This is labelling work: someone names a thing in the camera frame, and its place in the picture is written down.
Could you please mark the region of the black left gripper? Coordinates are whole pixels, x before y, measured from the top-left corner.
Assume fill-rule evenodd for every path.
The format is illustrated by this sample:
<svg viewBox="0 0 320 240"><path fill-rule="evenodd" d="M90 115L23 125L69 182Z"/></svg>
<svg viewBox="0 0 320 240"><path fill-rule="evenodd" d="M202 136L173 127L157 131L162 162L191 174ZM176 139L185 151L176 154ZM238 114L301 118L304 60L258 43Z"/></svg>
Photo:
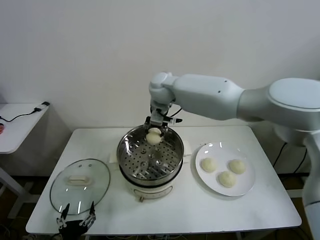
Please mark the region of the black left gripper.
<svg viewBox="0 0 320 240"><path fill-rule="evenodd" d="M63 209L60 217L56 219L58 231L62 236L81 236L87 232L86 225L92 225L96 220L95 203L91 203L89 214L83 220L67 221L70 204Z"/></svg>

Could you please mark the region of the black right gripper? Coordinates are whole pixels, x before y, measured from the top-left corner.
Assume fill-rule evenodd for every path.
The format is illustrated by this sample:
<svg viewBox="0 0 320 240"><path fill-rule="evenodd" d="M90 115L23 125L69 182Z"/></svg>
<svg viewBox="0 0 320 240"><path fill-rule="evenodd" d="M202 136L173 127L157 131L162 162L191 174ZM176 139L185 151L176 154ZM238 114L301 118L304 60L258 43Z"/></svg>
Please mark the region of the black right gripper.
<svg viewBox="0 0 320 240"><path fill-rule="evenodd" d="M144 130L147 133L151 128L151 125L161 126L161 139L164 140L166 134L168 133L168 123L164 122L168 111L164 108L156 108L154 106L150 107L150 116L147 116L144 122Z"/></svg>

